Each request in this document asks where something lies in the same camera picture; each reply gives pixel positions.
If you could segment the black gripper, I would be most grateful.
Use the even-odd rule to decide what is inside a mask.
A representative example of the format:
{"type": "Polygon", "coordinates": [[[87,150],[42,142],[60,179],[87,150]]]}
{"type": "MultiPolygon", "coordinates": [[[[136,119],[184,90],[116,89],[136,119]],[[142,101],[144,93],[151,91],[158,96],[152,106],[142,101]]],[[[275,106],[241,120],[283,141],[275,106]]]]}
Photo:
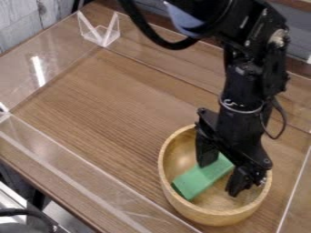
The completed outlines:
{"type": "Polygon", "coordinates": [[[212,114],[207,108],[198,109],[196,163],[210,166],[223,154],[235,165],[225,190],[231,197],[261,186],[273,161],[265,151],[262,136],[271,108],[261,103],[255,106],[227,106],[212,114]]]}

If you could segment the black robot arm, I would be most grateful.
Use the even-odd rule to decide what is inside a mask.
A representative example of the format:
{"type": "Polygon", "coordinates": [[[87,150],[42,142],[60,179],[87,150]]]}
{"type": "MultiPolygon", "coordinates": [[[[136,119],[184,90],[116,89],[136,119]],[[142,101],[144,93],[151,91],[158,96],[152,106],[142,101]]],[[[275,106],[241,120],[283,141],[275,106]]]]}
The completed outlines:
{"type": "Polygon", "coordinates": [[[196,162],[204,167],[225,155],[234,163],[225,190],[235,197],[263,184],[273,168],[262,136],[290,80],[287,20],[265,0],[167,0],[167,8],[184,35],[223,42],[220,111],[215,118],[206,108],[196,111],[196,162]]]}

